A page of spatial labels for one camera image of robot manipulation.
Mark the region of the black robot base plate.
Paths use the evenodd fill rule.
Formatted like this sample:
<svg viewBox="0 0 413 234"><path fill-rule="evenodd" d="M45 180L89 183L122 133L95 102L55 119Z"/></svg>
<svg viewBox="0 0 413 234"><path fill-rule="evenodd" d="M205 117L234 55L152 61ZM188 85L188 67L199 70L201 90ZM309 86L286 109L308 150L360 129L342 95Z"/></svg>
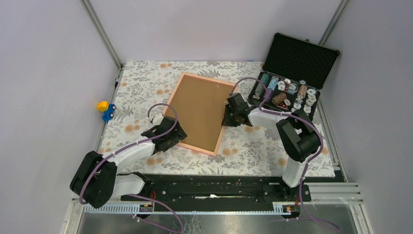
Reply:
<svg viewBox="0 0 413 234"><path fill-rule="evenodd" d="M144 197L164 202L176 212L270 211L272 202L295 204L297 188L289 189L279 176L149 175L144 187L115 198L139 201Z"/></svg>

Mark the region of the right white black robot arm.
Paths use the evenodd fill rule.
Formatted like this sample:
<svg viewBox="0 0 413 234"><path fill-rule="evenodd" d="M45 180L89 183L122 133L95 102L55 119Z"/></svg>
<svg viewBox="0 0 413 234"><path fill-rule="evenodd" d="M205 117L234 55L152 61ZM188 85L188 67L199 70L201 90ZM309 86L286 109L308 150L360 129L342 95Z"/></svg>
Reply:
<svg viewBox="0 0 413 234"><path fill-rule="evenodd" d="M323 147L322 137L307 113L302 109L278 112L249 106L239 93L230 94L227 102L223 126L246 125L277 129L289 156L282 175L284 184L280 186L279 193L284 200L293 200L299 194L297 186L304 180L310 157L315 156L317 150Z"/></svg>

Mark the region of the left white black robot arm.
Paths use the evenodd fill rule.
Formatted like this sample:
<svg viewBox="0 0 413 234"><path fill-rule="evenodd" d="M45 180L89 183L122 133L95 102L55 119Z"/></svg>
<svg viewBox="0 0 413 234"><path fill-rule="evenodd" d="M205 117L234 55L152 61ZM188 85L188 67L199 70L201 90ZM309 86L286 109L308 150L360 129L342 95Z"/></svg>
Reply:
<svg viewBox="0 0 413 234"><path fill-rule="evenodd" d="M152 123L153 127L136 142L113 152L90 151L84 156L70 183L70 190L79 196L82 204L100 208L114 197L129 194L139 200L149 198L151 188L142 175L121 175L121 172L142 158L167 151L187 137L179 121L172 117L156 117Z"/></svg>

